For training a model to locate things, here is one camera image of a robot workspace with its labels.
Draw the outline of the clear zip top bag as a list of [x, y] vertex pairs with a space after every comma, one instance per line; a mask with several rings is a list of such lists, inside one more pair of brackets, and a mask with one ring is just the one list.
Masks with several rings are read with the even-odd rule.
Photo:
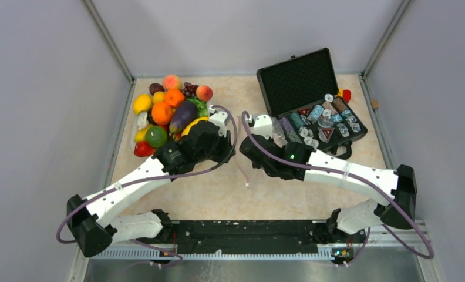
[[266, 113], [250, 115], [246, 111], [238, 121], [245, 133], [239, 151], [251, 162], [251, 167], [271, 178], [293, 180], [296, 168], [287, 164], [289, 143], [276, 131], [279, 122]]

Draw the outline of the purple eggplant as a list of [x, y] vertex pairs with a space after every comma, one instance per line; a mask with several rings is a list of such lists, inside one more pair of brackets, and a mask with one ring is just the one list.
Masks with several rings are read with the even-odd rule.
[[198, 107], [189, 100], [184, 101], [174, 112], [169, 123], [170, 133], [179, 133], [184, 130], [198, 115]]

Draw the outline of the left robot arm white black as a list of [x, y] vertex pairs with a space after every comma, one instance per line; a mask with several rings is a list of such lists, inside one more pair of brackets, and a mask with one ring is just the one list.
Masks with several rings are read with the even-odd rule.
[[94, 257], [113, 243], [141, 237], [158, 243], [169, 240], [172, 228], [155, 212], [120, 216], [140, 198], [173, 180], [212, 172], [235, 153], [237, 127], [227, 129], [229, 118], [210, 117], [190, 128], [179, 142], [168, 141], [122, 179], [86, 197], [72, 196], [67, 215], [57, 230], [57, 241], [67, 227], [85, 257]]

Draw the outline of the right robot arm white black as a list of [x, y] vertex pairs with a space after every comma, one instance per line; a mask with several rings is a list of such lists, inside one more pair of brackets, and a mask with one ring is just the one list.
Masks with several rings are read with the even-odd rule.
[[260, 135], [245, 138], [240, 152], [253, 168], [263, 169], [270, 177], [330, 184], [367, 197], [362, 203], [335, 210], [328, 219], [328, 235], [335, 242], [382, 224], [402, 230], [419, 229], [415, 223], [417, 185], [410, 166], [376, 169], [302, 143], [289, 142], [279, 147]]

